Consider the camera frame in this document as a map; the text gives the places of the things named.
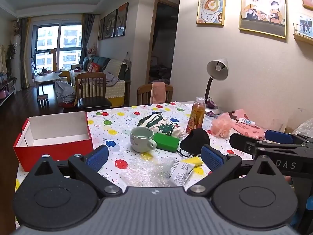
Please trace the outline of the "yellow sponge cloth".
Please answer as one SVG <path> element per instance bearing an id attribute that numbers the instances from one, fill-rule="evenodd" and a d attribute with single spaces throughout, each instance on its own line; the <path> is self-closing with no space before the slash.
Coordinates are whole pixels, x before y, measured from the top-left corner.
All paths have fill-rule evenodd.
<path id="1" fill-rule="evenodd" d="M 198 156 L 194 156 L 192 158 L 187 158 L 187 159 L 183 159 L 181 160 L 184 163 L 189 163 L 189 164 L 193 164 L 194 167 L 199 167 L 203 164 L 203 161 L 200 157 Z"/>

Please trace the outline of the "pink bath pouf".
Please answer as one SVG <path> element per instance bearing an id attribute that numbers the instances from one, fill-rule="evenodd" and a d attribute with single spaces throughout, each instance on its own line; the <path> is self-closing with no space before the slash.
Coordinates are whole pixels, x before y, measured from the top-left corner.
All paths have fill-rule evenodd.
<path id="1" fill-rule="evenodd" d="M 232 121 L 216 118 L 211 123 L 211 133 L 215 137 L 228 138 L 232 128 Z"/>

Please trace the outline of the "black face mask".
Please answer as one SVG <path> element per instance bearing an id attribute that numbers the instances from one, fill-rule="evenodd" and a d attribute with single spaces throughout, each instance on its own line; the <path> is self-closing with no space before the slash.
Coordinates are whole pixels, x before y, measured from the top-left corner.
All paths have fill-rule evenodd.
<path id="1" fill-rule="evenodd" d="M 193 129 L 180 142 L 177 152 L 183 157 L 201 156 L 201 150 L 204 145 L 210 145 L 208 133 L 202 128 Z"/>

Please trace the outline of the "white printed packet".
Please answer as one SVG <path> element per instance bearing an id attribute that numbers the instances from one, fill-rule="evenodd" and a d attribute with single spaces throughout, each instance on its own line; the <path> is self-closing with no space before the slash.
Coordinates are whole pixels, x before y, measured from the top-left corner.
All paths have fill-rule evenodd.
<path id="1" fill-rule="evenodd" d="M 182 161 L 174 161 L 171 169 L 169 180 L 176 186 L 183 186 L 195 167 L 192 163 L 185 163 Z"/>

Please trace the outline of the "green sponge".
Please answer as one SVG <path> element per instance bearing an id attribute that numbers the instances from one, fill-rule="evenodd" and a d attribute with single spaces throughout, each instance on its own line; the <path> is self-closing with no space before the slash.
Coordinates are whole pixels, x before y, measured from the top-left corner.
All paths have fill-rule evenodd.
<path id="1" fill-rule="evenodd" d="M 156 142 L 156 148 L 175 153 L 178 149 L 180 140 L 178 138 L 167 136 L 161 133 L 155 133 L 153 140 Z"/>

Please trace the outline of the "christmas print cloth bag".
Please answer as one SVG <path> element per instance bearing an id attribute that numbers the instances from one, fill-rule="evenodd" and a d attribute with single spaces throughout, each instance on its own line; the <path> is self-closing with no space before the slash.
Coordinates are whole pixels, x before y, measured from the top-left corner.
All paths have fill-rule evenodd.
<path id="1" fill-rule="evenodd" d="M 163 117 L 161 112 L 154 112 L 139 120 L 137 126 L 151 129 L 154 133 L 160 133 L 167 136 L 181 138 L 186 132 L 177 123 Z"/>

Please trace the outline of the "pink love pouch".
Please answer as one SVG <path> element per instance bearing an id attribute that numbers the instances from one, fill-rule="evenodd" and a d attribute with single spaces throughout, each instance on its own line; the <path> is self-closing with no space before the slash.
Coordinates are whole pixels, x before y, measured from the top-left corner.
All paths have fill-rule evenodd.
<path id="1" fill-rule="evenodd" d="M 252 127 L 240 123 L 239 122 L 240 117 L 247 118 L 248 120 L 250 120 L 243 109 L 238 109 L 231 112 L 224 112 L 220 115 L 220 118 L 232 121 L 232 129 L 234 129 L 236 132 L 244 136 L 254 138 L 256 140 L 265 138 L 265 129 L 258 127 L 256 124 L 254 127 Z"/>

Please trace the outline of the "orange tea bottle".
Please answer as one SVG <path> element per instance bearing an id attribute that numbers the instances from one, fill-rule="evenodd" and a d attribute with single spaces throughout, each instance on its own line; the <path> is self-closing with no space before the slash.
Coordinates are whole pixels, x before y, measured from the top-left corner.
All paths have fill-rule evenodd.
<path id="1" fill-rule="evenodd" d="M 192 130 L 202 127 L 205 115 L 205 108 L 206 108 L 205 99 L 202 97 L 197 97 L 192 105 L 192 110 L 189 116 L 186 133 L 189 134 Z"/>

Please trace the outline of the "balloon print tablecloth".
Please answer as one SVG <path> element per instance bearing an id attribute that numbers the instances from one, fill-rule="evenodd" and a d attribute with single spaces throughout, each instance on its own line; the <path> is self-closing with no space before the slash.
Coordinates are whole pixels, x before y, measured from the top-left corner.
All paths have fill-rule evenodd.
<path id="1" fill-rule="evenodd" d="M 56 212 L 62 220 L 78 221 L 98 205 L 97 192 L 67 171 L 67 160 L 74 154 L 97 151 L 91 166 L 116 186 L 156 186 L 156 168 L 177 161 L 193 164 L 184 187 L 188 188 L 211 173 L 203 158 L 194 158 L 179 145 L 165 150 L 159 138 L 180 143 L 186 136 L 191 108 L 182 103 L 141 105 L 126 108 L 70 112 L 30 117 L 14 143 L 20 162 L 13 209 L 17 218 L 30 216 L 36 209 Z M 48 154 L 62 164 L 64 178 L 43 189 L 32 183 L 33 194 L 24 192 L 23 181 L 34 165 Z"/>

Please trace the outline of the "small wooden stool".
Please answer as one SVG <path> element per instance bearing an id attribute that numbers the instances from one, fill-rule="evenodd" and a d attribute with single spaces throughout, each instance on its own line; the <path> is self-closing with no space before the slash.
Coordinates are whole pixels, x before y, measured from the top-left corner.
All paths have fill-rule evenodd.
<path id="1" fill-rule="evenodd" d="M 49 96 L 47 94 L 38 95 L 37 102 L 40 106 L 49 106 Z"/>

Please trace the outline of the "wooden chair black seat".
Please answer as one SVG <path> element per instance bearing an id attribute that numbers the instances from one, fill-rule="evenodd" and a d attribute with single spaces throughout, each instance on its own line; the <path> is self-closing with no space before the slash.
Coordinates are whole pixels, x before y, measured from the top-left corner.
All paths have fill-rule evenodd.
<path id="1" fill-rule="evenodd" d="M 81 111 L 109 109 L 112 103 L 106 98 L 106 74 L 81 73 L 75 77 L 77 108 Z"/>

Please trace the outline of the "grey desk lamp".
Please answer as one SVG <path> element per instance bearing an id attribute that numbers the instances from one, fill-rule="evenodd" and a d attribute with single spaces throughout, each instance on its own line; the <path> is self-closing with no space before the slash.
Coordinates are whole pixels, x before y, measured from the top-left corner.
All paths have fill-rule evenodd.
<path id="1" fill-rule="evenodd" d="M 210 61 L 206 66 L 206 71 L 208 73 L 209 80 L 205 92 L 205 105 L 206 112 L 212 112 L 215 115 L 221 113 L 220 108 L 215 104 L 213 99 L 209 96 L 210 88 L 214 80 L 224 81 L 228 77 L 229 68 L 228 61 L 226 58 L 219 58 L 217 60 Z"/>

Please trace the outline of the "white coffee table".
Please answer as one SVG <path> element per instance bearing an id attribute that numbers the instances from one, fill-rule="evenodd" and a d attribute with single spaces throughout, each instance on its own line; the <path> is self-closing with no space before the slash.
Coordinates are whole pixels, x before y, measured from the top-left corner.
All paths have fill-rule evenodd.
<path id="1" fill-rule="evenodd" d="M 45 75 L 37 75 L 34 78 L 34 85 L 37 89 L 37 95 L 39 95 L 39 87 L 41 85 L 44 85 L 49 82 L 56 82 L 61 79 L 60 74 L 61 72 L 52 72 L 52 73 L 47 73 Z"/>

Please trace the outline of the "happy family picture frame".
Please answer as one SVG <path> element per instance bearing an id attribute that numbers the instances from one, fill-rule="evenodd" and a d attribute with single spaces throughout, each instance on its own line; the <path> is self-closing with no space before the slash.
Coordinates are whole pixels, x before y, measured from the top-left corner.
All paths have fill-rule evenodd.
<path id="1" fill-rule="evenodd" d="M 286 38 L 285 0 L 241 0 L 239 30 Z"/>

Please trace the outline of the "food picture frame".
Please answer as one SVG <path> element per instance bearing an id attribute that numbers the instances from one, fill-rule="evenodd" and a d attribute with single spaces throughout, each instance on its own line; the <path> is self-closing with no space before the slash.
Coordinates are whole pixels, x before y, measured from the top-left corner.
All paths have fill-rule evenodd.
<path id="1" fill-rule="evenodd" d="M 196 23 L 224 26 L 226 0 L 198 0 Z"/>

